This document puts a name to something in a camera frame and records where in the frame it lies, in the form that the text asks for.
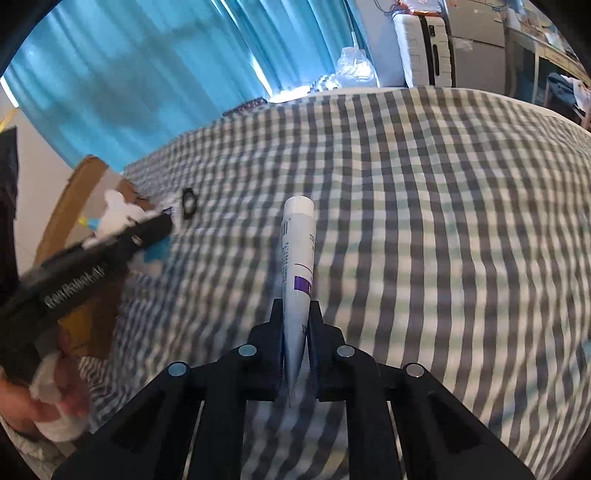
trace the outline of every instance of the cardboard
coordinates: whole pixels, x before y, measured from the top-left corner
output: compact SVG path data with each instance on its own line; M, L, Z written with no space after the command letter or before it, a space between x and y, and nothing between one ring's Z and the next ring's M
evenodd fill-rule
M92 234L79 225L78 219L100 218L106 208L104 194L109 189L121 192L128 203L136 203L144 210L152 208L131 182L90 155L76 167L56 204L37 248L35 265ZM109 356L124 282L122 278L108 284L60 321L70 334L73 354L100 359Z

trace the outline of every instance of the white tube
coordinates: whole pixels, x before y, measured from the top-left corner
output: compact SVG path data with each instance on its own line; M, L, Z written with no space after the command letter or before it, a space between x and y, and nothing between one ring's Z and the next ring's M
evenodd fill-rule
M308 311L312 295L316 221L314 203L307 197L292 197L285 203L281 224L283 256L284 370L289 405L300 373L306 345Z

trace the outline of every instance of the blue cloth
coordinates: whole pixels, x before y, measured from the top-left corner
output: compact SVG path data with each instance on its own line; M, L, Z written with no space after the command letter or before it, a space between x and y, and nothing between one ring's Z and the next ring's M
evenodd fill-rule
M347 8L343 0L63 0L5 78L67 163L94 154L120 171L236 105L334 73L352 45Z

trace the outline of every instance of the metal screw head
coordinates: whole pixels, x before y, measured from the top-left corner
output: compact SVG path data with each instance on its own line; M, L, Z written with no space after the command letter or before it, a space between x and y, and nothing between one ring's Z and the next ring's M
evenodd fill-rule
M350 345L341 345L336 349L336 353L338 356L342 356L344 358L348 358L350 356L354 356L355 349Z
M242 356L253 356L256 353L256 347L247 343L238 349L238 353Z
M168 367L168 374L172 377L181 377L187 371L187 365L182 364L181 362L175 362L170 367Z
M425 373L425 369L419 364L410 364L406 367L407 374L411 377L420 378Z

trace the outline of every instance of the gray and white checkered fabric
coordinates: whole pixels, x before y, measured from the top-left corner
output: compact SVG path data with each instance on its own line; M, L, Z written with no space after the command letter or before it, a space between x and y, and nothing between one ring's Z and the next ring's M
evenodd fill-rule
M305 98L222 119L129 166L200 214L158 279L129 279L112 357L87 360L105 421L170 362L246 341L281 296L287 198L318 210L313 298L379 362L418 361L549 479L590 423L591 137L468 90ZM245 479L348 475L342 404L248 406Z

